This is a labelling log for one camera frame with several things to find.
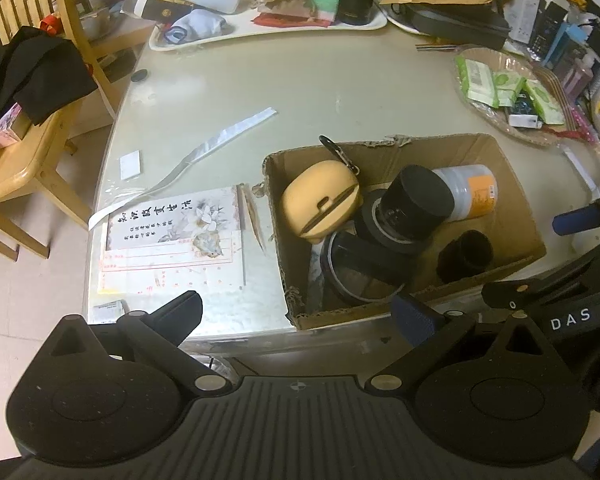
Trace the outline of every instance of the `black cloth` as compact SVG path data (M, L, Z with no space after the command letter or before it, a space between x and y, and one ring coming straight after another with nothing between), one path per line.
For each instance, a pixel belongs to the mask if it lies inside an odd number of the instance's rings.
M21 27L0 46L0 117L17 102L34 124L98 86L75 45Z

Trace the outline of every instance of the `product box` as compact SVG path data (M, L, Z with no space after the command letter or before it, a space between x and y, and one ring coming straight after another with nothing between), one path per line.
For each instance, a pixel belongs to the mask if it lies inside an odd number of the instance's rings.
M418 270L407 290L420 300L439 302L463 290L501 280L546 253L525 193L493 137L461 134L340 145L360 168L358 180L363 190L387 187L407 164L419 164L431 170L484 164L496 177L498 201L494 211L478 218L442 224L435 231L431 245L419 256ZM352 307L337 300L323 305L320 312L306 313L311 245L289 230L279 204L283 191L293 179L316 162L328 159L333 159L333 156L323 146L309 146L272 153L263 163L278 265L288 308L286 315L300 329L363 319L389 311L387 303ZM486 272L478 276L443 285L436 275L438 253L469 229L487 235L493 245L493 262Z
M30 126L31 120L25 115L19 104L14 104L0 118L0 150L20 142Z

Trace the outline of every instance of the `red packet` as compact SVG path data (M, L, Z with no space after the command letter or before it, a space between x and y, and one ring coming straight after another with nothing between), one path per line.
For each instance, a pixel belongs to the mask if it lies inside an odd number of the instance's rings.
M259 16L256 16L251 20L256 25L262 25L264 27L277 27L277 28L289 28L289 27L324 27L327 28L331 25L328 20L314 20L313 18L300 18L298 16L282 16L281 14L269 14L262 12Z

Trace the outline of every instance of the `white plate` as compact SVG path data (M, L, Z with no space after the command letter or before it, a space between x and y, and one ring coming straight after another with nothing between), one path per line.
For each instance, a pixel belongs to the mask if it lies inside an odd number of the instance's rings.
M417 28L410 27L409 25L405 25L404 23L399 22L394 18L393 11L389 8L389 6L382 6L382 13L386 16L386 18L392 22L396 27L401 28L405 32L409 32L411 34L416 34L417 36L428 36L424 32L420 32Z
M149 38L149 48L151 50L168 51L168 50L180 50L194 45L203 43L211 43L213 41L230 40L232 38L243 38L245 36L257 36L259 34L273 34L276 32L295 32L298 30L378 30L386 25L386 16L379 9L378 6L374 5L372 9L373 17L366 25L347 25L347 23L335 23L329 27L289 27L289 28L276 28L276 27L265 27L263 25L256 25L251 20L260 13L256 9L247 9L239 14L225 14L224 18L228 25L232 28L230 34L224 36L216 36L214 38L206 38L206 40L192 41L191 43L184 43L180 45L170 44L164 40L162 33L158 27L155 27Z

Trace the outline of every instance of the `table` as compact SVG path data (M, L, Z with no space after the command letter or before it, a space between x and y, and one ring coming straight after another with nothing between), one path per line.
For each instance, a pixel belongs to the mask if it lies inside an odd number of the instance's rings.
M454 87L452 55L417 52L422 38L389 25L374 32L288 32L192 46L179 52L145 48L137 69L148 77L131 83L107 149L96 209L120 192L120 156L141 150L142 175L126 186L148 189L181 158L231 124L273 107L278 114L204 158L162 196L262 181L263 158L318 143L483 132L498 140L531 204L548 254L523 269L531 275L573 255L570 240L552 232L554 215L580 207L588 191L557 150L541 150L499 133L468 110ZM573 149L600 180L583 146ZM256 199L266 254L243 227L246 286L241 293L203 298L203 321L184 343L214 355L280 351L382 333L385 317L334 328L296 331L285 318L271 216L266 197ZM91 235L85 314L118 299L96 293L102 224ZM170 297L126 296L129 308L152 312Z

